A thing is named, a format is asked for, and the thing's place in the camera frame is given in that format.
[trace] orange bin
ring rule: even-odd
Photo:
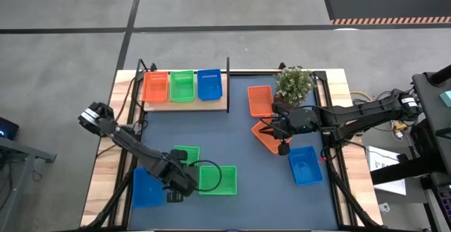
[[[251,116],[263,117],[273,114],[271,104],[273,95],[270,86],[248,87],[247,95],[249,97],[249,108]]]
[[[142,100],[144,102],[165,102],[168,99],[168,73],[150,72],[144,74]]]
[[[268,119],[263,119],[263,120],[265,122],[267,122],[267,123],[271,122],[271,120],[269,118]],[[260,142],[266,148],[268,148],[268,150],[270,152],[272,152],[273,154],[278,154],[279,153],[278,147],[280,145],[280,140],[274,139],[274,137],[271,136],[271,135],[259,133],[259,130],[262,129],[263,127],[265,127],[265,126],[266,126],[266,124],[264,124],[261,121],[259,121],[254,127],[252,127],[251,131],[255,135],[255,137],[257,137],[260,140]],[[288,143],[289,141],[291,141],[291,138],[288,138],[285,141]]]

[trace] concrete floor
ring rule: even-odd
[[[125,27],[132,0],[0,0],[0,29]],[[323,0],[141,0],[135,26],[330,24]],[[407,89],[414,73],[448,65],[449,29],[133,34],[125,69],[138,58],[159,68],[344,68],[351,90]],[[123,34],[0,35],[0,116],[19,141],[58,153],[37,164],[14,226],[55,231],[80,223],[99,139],[77,122],[109,98]],[[365,144],[407,146],[370,131]],[[421,204],[394,205],[393,228],[427,227]]]

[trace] blue table surface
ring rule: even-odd
[[[129,229],[337,229],[326,165],[324,180],[297,186],[288,156],[270,153],[252,134],[258,119],[249,114],[247,87],[270,85],[273,76],[230,78],[230,113],[224,111],[147,113],[143,143],[169,151],[174,145],[200,147],[200,159],[237,167],[236,195],[193,193],[182,203],[132,208]],[[310,94],[304,105],[315,104]],[[321,135],[293,137],[291,148],[322,148]]]

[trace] green bin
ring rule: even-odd
[[[194,71],[171,72],[171,101],[194,101]]]
[[[199,161],[200,148],[199,147],[188,147],[188,146],[175,146],[176,150],[185,150],[188,153],[188,159],[186,161],[181,161],[183,164],[190,165],[194,161]]]
[[[219,186],[212,191],[202,192],[200,195],[236,195],[237,194],[237,167],[219,166],[223,178]],[[219,170],[216,166],[201,166],[199,174],[199,189],[208,190],[216,186],[219,181]]]

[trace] blue plastic basket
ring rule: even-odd
[[[133,171],[133,198],[135,208],[157,207],[164,204],[163,184],[150,176],[145,168]]]
[[[202,101],[212,101],[223,96],[220,69],[197,71],[197,96]]]
[[[309,185],[323,180],[313,147],[292,149],[288,155],[288,160],[297,185]]]

